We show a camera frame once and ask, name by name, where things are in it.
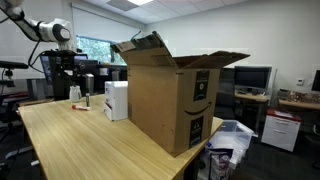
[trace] ceiling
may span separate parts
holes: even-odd
[[[130,6],[126,0],[83,0],[111,12],[120,14],[144,24],[159,22],[171,18],[194,14],[223,6],[233,5],[248,0],[154,0],[147,4],[124,11],[109,4],[119,1],[120,4]]]

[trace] small white box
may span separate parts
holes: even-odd
[[[106,81],[103,111],[111,121],[128,118],[128,81]]]

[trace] ceiling light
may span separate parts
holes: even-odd
[[[130,1],[130,2],[132,2],[133,4],[136,4],[136,5],[138,5],[138,6],[141,6],[141,5],[143,5],[143,4],[147,4],[147,3],[151,2],[151,1],[153,1],[153,0],[128,0],[128,1]]]

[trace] wooden table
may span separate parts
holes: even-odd
[[[320,104],[315,104],[315,103],[304,103],[304,102],[293,102],[293,101],[287,101],[287,100],[279,100],[279,104],[320,111]]]
[[[92,96],[91,111],[68,100],[19,108],[48,179],[174,179],[206,143],[173,158],[128,119],[109,121],[103,99]],[[214,118],[212,135],[221,124]]]
[[[257,113],[257,117],[256,117],[256,124],[255,124],[255,129],[254,129],[254,136],[258,137],[259,136],[259,124],[260,124],[260,120],[261,120],[261,113],[262,113],[263,105],[268,102],[268,97],[263,96],[263,95],[252,95],[250,93],[240,94],[236,91],[234,93],[234,96],[236,98],[256,101],[259,103],[258,113]]]

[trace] paper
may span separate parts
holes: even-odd
[[[288,117],[288,118],[292,118],[293,116],[289,113],[284,113],[284,112],[280,112],[280,111],[275,111],[275,114],[278,116],[283,116],[283,117]]]

